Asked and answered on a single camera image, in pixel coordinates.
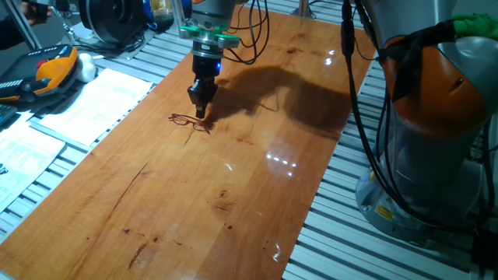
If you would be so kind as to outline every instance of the document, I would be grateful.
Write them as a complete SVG document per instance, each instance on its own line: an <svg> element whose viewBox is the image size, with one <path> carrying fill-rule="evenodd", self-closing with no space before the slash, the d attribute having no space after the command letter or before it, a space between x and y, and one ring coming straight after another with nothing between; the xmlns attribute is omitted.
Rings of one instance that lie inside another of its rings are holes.
<svg viewBox="0 0 498 280"><path fill-rule="evenodd" d="M137 104L151 86L151 82L106 69L83 87L68 109L60 114L47 115L40 124L84 145L91 145Z"/></svg>
<svg viewBox="0 0 498 280"><path fill-rule="evenodd" d="M23 122L0 134L0 212L4 211L54 161L65 143Z"/></svg>

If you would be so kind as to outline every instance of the wooden table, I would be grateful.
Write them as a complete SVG document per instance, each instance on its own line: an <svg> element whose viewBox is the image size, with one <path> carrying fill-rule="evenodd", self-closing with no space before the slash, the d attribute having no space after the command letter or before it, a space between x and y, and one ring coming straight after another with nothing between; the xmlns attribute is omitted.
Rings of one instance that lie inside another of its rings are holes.
<svg viewBox="0 0 498 280"><path fill-rule="evenodd" d="M0 246L0 270L15 279L280 278L350 102L339 26L276 13L271 26L255 65L223 62L210 135L167 119L195 114L188 55ZM372 57L365 33L356 37ZM368 65L355 55L357 87Z"/></svg>

